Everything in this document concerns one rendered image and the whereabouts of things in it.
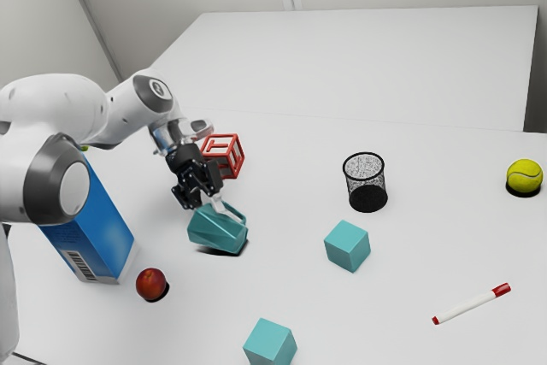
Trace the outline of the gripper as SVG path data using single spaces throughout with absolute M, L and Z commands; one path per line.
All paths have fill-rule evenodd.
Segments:
M 219 193 L 223 180 L 216 160 L 206 160 L 196 144 L 179 144 L 167 154 L 166 163 L 177 177 L 171 191 L 183 209 L 200 208 L 204 192 L 216 213 L 227 212 Z

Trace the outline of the teal faceted mug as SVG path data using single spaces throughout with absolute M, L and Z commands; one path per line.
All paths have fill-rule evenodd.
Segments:
M 247 241 L 246 217 L 224 202 L 227 214 L 217 213 L 211 203 L 197 209 L 187 227 L 189 240 L 210 249 L 237 255 Z

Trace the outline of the red apple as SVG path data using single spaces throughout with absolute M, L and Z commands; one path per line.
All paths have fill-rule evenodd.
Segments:
M 135 281 L 138 295 L 146 301 L 157 300 L 168 288 L 164 273 L 157 268 L 142 270 Z

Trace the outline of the blue carton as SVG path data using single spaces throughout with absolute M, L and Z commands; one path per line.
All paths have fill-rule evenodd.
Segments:
M 132 257 L 134 237 L 85 156 L 52 136 L 26 172 L 28 218 L 79 280 L 117 284 Z

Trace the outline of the teal block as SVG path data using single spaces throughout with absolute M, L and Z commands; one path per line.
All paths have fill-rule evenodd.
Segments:
M 354 273 L 371 253 L 369 234 L 348 221 L 340 221 L 323 240 L 330 262 Z
M 297 343 L 289 328 L 260 318 L 243 350 L 250 365 L 291 365 Z

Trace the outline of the black mesh pen holder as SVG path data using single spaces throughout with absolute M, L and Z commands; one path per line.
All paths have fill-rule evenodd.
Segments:
M 342 170 L 352 209 L 373 213 L 387 204 L 385 162 L 380 155 L 357 152 L 344 160 Z

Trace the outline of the white marker with red cap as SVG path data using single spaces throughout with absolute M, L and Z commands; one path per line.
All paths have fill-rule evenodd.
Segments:
M 459 315 L 467 313 L 468 311 L 478 308 L 479 306 L 488 303 L 498 297 L 501 297 L 511 292 L 511 286 L 509 283 L 503 283 L 489 290 L 488 292 L 479 294 L 476 297 L 469 299 L 463 303 L 459 303 L 457 306 L 446 310 L 440 314 L 432 317 L 432 323 L 434 325 L 440 325 L 446 321 L 452 320 Z

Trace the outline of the yellow tennis ball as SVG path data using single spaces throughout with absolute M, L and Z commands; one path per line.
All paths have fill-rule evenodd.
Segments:
M 506 173 L 506 183 L 514 191 L 529 194 L 538 190 L 543 182 L 543 169 L 531 159 L 513 162 Z

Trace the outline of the red wireframe cube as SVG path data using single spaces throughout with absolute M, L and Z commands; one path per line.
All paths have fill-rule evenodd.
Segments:
M 223 179 L 236 179 L 244 164 L 244 151 L 236 133 L 210 134 L 203 141 L 201 152 L 207 160 L 215 160 Z

